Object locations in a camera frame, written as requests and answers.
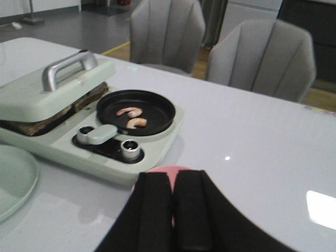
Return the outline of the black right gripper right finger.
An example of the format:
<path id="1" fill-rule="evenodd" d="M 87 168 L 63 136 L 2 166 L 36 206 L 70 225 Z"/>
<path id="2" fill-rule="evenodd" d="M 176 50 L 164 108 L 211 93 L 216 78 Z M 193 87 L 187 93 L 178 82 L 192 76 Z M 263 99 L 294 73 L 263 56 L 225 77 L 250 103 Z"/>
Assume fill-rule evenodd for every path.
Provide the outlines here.
<path id="1" fill-rule="evenodd" d="M 205 171 L 179 171 L 173 196 L 177 251 L 292 251 L 234 207 Z"/>

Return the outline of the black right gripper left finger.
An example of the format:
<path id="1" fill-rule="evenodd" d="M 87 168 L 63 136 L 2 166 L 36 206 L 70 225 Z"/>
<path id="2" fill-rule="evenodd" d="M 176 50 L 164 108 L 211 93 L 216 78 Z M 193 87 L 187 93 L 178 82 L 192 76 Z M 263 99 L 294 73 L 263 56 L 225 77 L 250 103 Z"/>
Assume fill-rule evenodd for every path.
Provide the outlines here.
<path id="1" fill-rule="evenodd" d="M 171 251 L 172 192 L 166 173 L 140 173 L 122 212 L 96 251 Z"/>

